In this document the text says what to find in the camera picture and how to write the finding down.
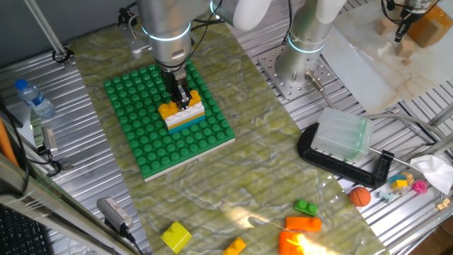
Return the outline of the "black background gripper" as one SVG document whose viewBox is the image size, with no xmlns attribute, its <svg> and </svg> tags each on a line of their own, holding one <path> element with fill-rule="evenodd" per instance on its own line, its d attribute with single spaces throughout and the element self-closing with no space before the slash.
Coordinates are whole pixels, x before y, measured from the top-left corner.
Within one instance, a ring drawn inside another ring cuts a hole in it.
<svg viewBox="0 0 453 255">
<path fill-rule="evenodd" d="M 395 33 L 394 41 L 399 43 L 403 39 L 403 36 L 407 33 L 410 26 L 421 19 L 423 16 L 422 13 L 412 13 L 410 11 L 402 11 L 401 18 L 403 21 L 398 26 L 397 31 Z"/>
</svg>

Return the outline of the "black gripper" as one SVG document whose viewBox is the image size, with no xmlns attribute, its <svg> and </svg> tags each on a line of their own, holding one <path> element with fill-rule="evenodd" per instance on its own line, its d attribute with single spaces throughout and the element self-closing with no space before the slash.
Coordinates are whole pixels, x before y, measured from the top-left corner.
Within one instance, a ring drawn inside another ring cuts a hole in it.
<svg viewBox="0 0 453 255">
<path fill-rule="evenodd" d="M 171 91 L 171 100 L 179 109 L 187 109 L 190 104 L 191 95 L 187 90 L 188 79 L 186 70 L 179 69 L 176 71 L 173 70 L 172 72 L 164 70 L 162 71 L 162 77 L 166 85 L 166 90 Z"/>
</svg>

